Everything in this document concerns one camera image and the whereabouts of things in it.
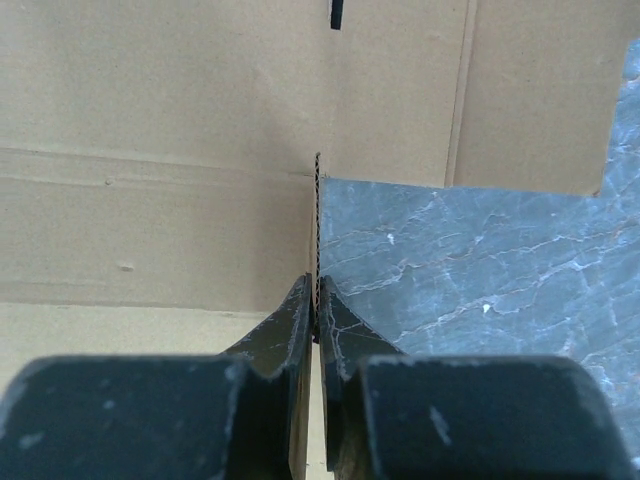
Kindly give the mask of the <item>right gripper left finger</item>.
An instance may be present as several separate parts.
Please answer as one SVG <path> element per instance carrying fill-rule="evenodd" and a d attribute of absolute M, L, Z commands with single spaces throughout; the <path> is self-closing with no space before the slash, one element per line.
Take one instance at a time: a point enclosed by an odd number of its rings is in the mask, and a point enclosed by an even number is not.
<path fill-rule="evenodd" d="M 55 355 L 1 399 L 5 479 L 302 479 L 313 279 L 215 355 Z"/>

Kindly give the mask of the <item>brown cardboard box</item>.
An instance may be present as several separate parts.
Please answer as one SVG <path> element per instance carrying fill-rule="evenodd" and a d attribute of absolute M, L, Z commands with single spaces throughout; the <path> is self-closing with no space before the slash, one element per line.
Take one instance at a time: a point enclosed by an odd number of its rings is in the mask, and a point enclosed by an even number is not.
<path fill-rule="evenodd" d="M 215 355 L 313 279 L 416 356 L 558 356 L 639 470 L 635 1 L 5 1 L 1 399 L 55 355 Z"/>

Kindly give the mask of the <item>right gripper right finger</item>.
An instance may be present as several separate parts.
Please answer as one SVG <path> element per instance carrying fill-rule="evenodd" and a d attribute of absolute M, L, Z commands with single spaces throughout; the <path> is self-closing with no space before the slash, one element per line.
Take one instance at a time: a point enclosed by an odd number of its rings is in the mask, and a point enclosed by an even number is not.
<path fill-rule="evenodd" d="M 558 356 L 416 356 L 318 287 L 326 466 L 338 479 L 635 479 L 605 395 Z"/>

